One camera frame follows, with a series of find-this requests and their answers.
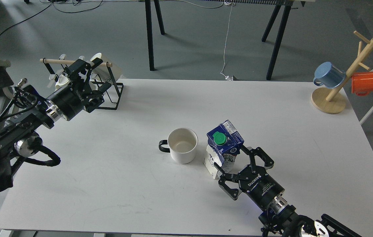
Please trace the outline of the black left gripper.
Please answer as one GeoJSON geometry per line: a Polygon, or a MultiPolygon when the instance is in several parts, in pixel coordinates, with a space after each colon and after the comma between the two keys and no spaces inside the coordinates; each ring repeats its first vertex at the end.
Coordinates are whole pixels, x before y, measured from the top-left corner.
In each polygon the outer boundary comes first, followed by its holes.
{"type": "Polygon", "coordinates": [[[54,121],[59,118],[72,120],[82,110],[90,113],[104,103],[104,93],[112,84],[92,82],[90,87],[91,73],[104,73],[102,63],[102,59],[94,58],[92,61],[75,61],[65,67],[70,83],[46,98],[46,113],[54,121]]]}

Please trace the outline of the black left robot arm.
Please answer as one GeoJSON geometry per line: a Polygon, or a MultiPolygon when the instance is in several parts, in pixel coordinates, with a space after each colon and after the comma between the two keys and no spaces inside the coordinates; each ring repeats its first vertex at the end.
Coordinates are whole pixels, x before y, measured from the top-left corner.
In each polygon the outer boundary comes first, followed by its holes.
{"type": "Polygon", "coordinates": [[[68,84],[47,98],[31,85],[14,88],[11,101],[0,114],[0,192],[13,186],[13,176],[24,162],[48,167],[60,164],[60,158],[43,145],[36,129],[42,125],[51,129],[60,118],[69,121],[82,110],[90,113],[99,108],[112,86],[99,82],[97,89],[91,88],[91,74],[100,66],[110,68],[112,63],[101,58],[73,61],[64,68],[68,84]]]}

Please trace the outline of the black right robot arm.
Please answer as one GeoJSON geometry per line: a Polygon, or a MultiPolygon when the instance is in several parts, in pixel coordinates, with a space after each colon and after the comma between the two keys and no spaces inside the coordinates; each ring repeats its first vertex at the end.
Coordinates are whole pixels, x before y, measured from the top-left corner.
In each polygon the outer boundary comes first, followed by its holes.
{"type": "Polygon", "coordinates": [[[259,220],[263,225],[263,237],[269,232],[283,237],[359,236],[327,214],[322,214],[320,220],[297,214],[296,208],[283,198],[284,188],[266,171],[274,165],[272,158],[260,147],[248,149],[242,146],[241,150],[249,156],[250,164],[237,174],[231,174],[214,163],[221,172],[218,184],[233,200],[243,192],[262,210],[259,220]]]}

